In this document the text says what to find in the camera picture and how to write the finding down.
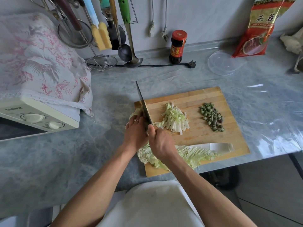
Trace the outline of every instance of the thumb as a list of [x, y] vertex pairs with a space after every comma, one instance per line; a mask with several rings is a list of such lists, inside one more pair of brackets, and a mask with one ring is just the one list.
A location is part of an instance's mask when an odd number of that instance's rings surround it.
[[156, 131], [152, 124], [149, 125], [149, 140], [155, 140], [156, 138]]

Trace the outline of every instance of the knife blade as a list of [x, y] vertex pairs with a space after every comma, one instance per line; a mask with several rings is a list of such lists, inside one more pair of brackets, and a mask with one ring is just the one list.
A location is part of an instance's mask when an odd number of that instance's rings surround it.
[[147, 110], [147, 107], [146, 107], [146, 104], [144, 102], [144, 99], [143, 99], [143, 96], [141, 94], [141, 91], [140, 91], [140, 88], [139, 88], [139, 85], [138, 85], [138, 82], [136, 81], [136, 85], [137, 85], [137, 90], [138, 90], [138, 94], [139, 94], [139, 97], [140, 97], [140, 101], [141, 101], [141, 104], [142, 104], [142, 107], [143, 107], [143, 113], [145, 115], [145, 118], [147, 120], [147, 122], [151, 125], [154, 125], [153, 122], [152, 122], [152, 119], [151, 117], [149, 116], [149, 111]]

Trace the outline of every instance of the cutting board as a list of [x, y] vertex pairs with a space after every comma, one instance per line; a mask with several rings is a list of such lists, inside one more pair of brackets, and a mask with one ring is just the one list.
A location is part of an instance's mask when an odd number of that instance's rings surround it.
[[[234, 152], [219, 156], [212, 161], [201, 161], [201, 164], [208, 164], [250, 153], [247, 143], [245, 142], [237, 122], [234, 119], [219, 87], [184, 92], [154, 99], [145, 99], [146, 107], [153, 122], [161, 122], [163, 120], [163, 116], [161, 116], [161, 114], [166, 109], [165, 104], [171, 102], [180, 108], [183, 113], [187, 113], [190, 126], [189, 129], [186, 129], [186, 131], [183, 132], [183, 135], [180, 135], [179, 133], [172, 133], [170, 130], [166, 130], [167, 133], [172, 135], [175, 145], [189, 146], [203, 143], [232, 143], [234, 146]], [[214, 104], [214, 107], [224, 117], [224, 132], [213, 132], [206, 121], [202, 119], [203, 116], [199, 107], [204, 103], [210, 102]], [[135, 102], [134, 106], [135, 108], [141, 107], [141, 102]], [[145, 171], [147, 177], [169, 172], [164, 169], [157, 169], [150, 163], [145, 164]]]

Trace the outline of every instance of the floral cloth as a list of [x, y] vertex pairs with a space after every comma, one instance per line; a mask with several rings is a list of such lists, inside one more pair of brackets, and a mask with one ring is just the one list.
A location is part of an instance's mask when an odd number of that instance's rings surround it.
[[90, 70], [47, 16], [2, 16], [0, 28], [0, 99], [26, 96], [93, 116]]

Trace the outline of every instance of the chili sauce jar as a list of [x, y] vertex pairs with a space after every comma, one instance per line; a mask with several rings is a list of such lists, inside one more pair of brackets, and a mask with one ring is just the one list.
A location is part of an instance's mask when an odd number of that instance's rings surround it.
[[172, 47], [169, 61], [172, 64], [178, 64], [182, 60], [184, 45], [187, 38], [187, 32], [183, 30], [175, 30], [172, 32]]

